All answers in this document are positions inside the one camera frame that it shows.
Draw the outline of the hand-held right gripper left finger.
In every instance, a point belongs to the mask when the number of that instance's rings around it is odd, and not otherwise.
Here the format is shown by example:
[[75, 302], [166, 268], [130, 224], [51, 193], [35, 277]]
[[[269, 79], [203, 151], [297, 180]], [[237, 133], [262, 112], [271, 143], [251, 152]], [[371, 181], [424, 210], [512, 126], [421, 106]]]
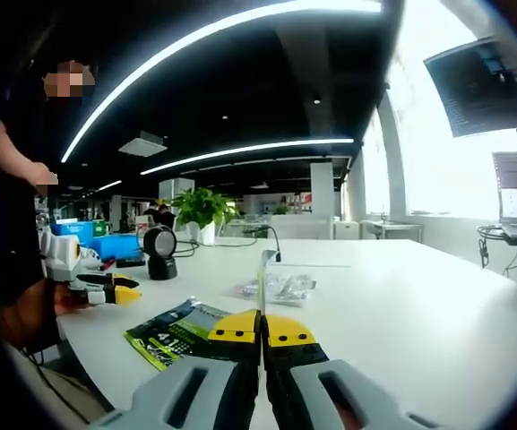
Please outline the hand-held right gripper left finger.
[[90, 429], [247, 429], [254, 413], [261, 360], [261, 313], [219, 320], [200, 356], [186, 356]]

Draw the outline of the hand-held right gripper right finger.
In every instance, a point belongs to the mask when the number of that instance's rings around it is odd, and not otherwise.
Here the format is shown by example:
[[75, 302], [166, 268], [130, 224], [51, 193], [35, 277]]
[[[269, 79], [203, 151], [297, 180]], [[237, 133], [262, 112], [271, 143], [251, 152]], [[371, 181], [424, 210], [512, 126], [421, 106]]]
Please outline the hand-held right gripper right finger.
[[280, 429], [442, 429], [341, 359], [296, 320], [261, 320], [266, 390]]

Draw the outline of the person's left hand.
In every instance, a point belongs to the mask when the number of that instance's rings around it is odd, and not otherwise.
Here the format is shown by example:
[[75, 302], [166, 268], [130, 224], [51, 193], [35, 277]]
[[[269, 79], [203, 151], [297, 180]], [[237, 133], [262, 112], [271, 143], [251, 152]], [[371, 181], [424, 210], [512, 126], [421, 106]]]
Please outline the person's left hand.
[[63, 283], [56, 283], [54, 292], [54, 311], [56, 317], [72, 314], [90, 307], [88, 302], [77, 298]]

